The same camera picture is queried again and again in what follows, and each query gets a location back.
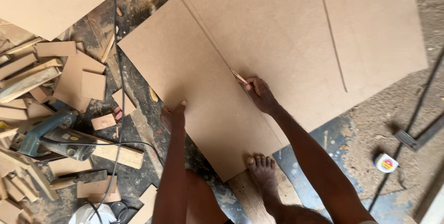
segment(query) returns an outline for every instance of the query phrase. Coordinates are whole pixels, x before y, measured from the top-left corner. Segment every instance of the bare foot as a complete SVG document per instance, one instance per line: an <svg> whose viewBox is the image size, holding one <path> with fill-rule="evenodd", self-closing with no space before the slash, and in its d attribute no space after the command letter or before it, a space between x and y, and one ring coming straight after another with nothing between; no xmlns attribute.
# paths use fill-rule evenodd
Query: bare foot
<svg viewBox="0 0 444 224"><path fill-rule="evenodd" d="M251 177L259 187L262 197L279 199L275 162L264 155L248 157L247 162Z"/></svg>
<svg viewBox="0 0 444 224"><path fill-rule="evenodd" d="M171 134L171 117L171 111L165 106L160 113L160 122L169 134Z"/></svg>

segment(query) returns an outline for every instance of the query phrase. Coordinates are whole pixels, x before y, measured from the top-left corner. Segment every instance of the finger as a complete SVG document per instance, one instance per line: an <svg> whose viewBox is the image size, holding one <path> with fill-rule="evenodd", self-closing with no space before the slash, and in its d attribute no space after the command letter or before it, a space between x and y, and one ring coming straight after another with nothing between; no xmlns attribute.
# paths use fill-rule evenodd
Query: finger
<svg viewBox="0 0 444 224"><path fill-rule="evenodd" d="M251 97L251 99L253 100L253 102L255 104L258 104L260 102L261 98L258 96L258 94L254 90L252 85L246 84L245 85L245 90L247 90L248 95Z"/></svg>

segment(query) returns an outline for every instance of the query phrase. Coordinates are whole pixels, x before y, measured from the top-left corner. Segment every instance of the toe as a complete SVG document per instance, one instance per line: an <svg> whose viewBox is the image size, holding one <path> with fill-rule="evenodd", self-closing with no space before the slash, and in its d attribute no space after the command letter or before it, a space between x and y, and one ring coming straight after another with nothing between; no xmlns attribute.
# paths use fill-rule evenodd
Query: toe
<svg viewBox="0 0 444 224"><path fill-rule="evenodd" d="M266 165L265 155L261 155L261 164L262 164L262 166L265 167L265 165Z"/></svg>
<svg viewBox="0 0 444 224"><path fill-rule="evenodd" d="M248 168L255 168L256 161L251 156L247 158Z"/></svg>
<svg viewBox="0 0 444 224"><path fill-rule="evenodd" d="M261 162L261 156L256 156L256 166L261 166L262 162Z"/></svg>

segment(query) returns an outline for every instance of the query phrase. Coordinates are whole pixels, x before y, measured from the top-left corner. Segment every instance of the workshop floor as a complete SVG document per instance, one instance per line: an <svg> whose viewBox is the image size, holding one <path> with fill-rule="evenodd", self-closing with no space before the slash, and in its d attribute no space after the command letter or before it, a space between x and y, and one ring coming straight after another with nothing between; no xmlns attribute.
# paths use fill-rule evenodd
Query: workshop floor
<svg viewBox="0 0 444 224"><path fill-rule="evenodd" d="M156 8L166 1L117 0L117 4L123 12L123 17L118 18L120 26L118 40L148 18ZM444 0L417 0L417 3L429 67L433 67L444 43ZM72 39L83 41L87 53L92 57L101 56L106 46L106 39L109 38L112 31L111 19L112 0L107 0L75 23ZM114 129L94 132L89 121L92 117L112 112L112 109L117 106L111 98L112 93L120 87L119 71L113 58L108 59L105 73L107 75L106 100L104 102L93 101L87 112L80 117L81 120L76 124L75 129L115 140ZM138 104L137 110L125 120L124 138L126 141L137 140L153 143L164 159L169 141L168 135L158 120L163 105L161 102L153 102L148 91L148 83L126 57L123 57L123 74L126 90L130 97L136 99ZM310 133L320 145L325 147L350 178L366 206L369 205L384 176L374 168L373 156L380 151L388 154L395 152L398 141L392 134L393 128L394 126L404 129L407 127L429 74L430 69L410 74ZM420 132L444 111L443 75L444 68L440 70L432 85L414 125L414 134ZM54 108L65 107L59 101L52 102L52 106ZM443 147L444 132L441 132L418 153L413 153L407 148L403 149L398 161L400 166L407 171L405 182L407 190L403 190L399 185L398 174L391 176L383 191L384 195L379 199L372 213L380 224L414 223L413 213L434 175L443 164ZM118 186L122 199L134 208L141 206L137 200L138 196L148 184L158 185L158 178L161 175L161 166L157 157L149 148L145 148L145 151L147 155L145 155L140 170L124 165L119 165L117 168ZM302 203L306 207L316 208L325 213L319 197L298 167L291 147L285 147L273 155L291 181ZM111 161L99 157L94 157L92 161L95 168L109 170L113 165ZM186 166L197 171L207 180L222 209L235 223L249 222L229 185L223 184L218 179L214 170L190 139L186 141ZM49 179L52 179L47 164L42 164L42 169L46 171ZM62 189L58 193L61 197L56 202L43 198L29 206L37 221L42 224L67 223L72 213L82 205L82 201L76 199L75 187Z"/></svg>

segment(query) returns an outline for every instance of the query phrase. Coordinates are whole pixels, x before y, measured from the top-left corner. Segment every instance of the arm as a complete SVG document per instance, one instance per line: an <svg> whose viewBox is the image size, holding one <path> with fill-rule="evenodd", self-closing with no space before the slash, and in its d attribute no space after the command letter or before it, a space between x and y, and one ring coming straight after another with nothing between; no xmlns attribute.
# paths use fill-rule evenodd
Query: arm
<svg viewBox="0 0 444 224"><path fill-rule="evenodd" d="M185 224L186 221L186 174L185 174L185 105L182 101L171 111L171 140L157 190L153 224Z"/></svg>
<svg viewBox="0 0 444 224"><path fill-rule="evenodd" d="M296 159L325 209L336 224L374 221L363 207L353 185L327 152L279 105L268 85L258 77L247 79L248 95L272 116L290 141Z"/></svg>

